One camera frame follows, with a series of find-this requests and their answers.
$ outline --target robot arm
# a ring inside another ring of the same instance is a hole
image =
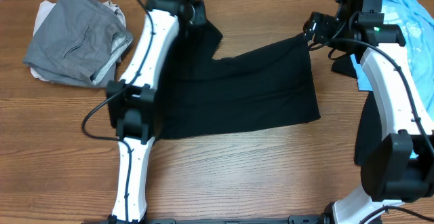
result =
[[[340,7],[335,17],[312,13],[304,25],[305,37],[356,56],[372,85],[382,124],[382,142],[361,167],[361,185],[326,209],[320,223],[331,219],[339,224],[363,224],[380,216],[387,206],[433,195],[434,123],[412,79],[400,28],[383,24],[382,0],[336,2]],[[348,39],[384,52],[402,73],[378,50]],[[412,151],[419,156],[410,159]]]
[[[153,132],[153,100],[170,46],[192,26],[206,23],[203,1],[148,0],[149,10],[132,61],[120,82],[107,87],[111,125],[119,137],[117,198],[108,221],[141,223],[146,219],[146,175]]]

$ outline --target white garment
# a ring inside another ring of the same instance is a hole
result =
[[[109,9],[113,10],[113,12],[116,14],[116,17],[119,19],[119,21],[126,27],[127,22],[125,21],[125,16],[123,15],[121,9],[119,8],[119,5],[112,3],[112,1],[107,1],[105,3],[102,3],[105,6],[107,6]],[[35,20],[35,27],[33,29],[33,35],[37,32],[39,27],[41,26],[42,22],[47,18],[48,14],[51,12],[53,7],[55,6],[55,3],[50,3],[49,1],[43,1],[41,4],[39,4],[39,10],[38,14],[36,15]],[[34,78],[40,79],[41,81],[49,81],[47,79],[44,79],[38,72],[36,72],[33,68],[30,68],[30,72]]]

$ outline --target wooden table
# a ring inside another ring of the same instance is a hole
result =
[[[121,6],[135,37],[118,70],[129,63],[144,12]],[[434,0],[419,0],[434,13]],[[0,223],[80,223],[105,219],[117,191],[116,143],[80,130],[104,90],[45,83],[22,59],[41,1],[0,2]],[[311,12],[334,14],[333,0],[205,0],[224,39],[215,57],[295,36]],[[280,218],[319,214],[359,184],[355,135],[366,99],[355,79],[330,71],[329,49],[311,52],[321,119],[257,132],[160,141],[151,152],[146,198],[150,218]],[[107,109],[88,128],[113,136]],[[408,208],[434,216],[432,199]],[[418,223],[392,212],[387,223]]]

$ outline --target light blue shirt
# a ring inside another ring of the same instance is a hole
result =
[[[406,39],[408,64],[420,98],[434,120],[434,20],[417,0],[382,0],[385,24],[397,24]],[[360,64],[351,61],[359,90],[372,91]]]

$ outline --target gray cloth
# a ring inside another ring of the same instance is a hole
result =
[[[43,78],[73,86],[106,87],[132,35],[97,0],[58,0],[27,49],[23,63]]]

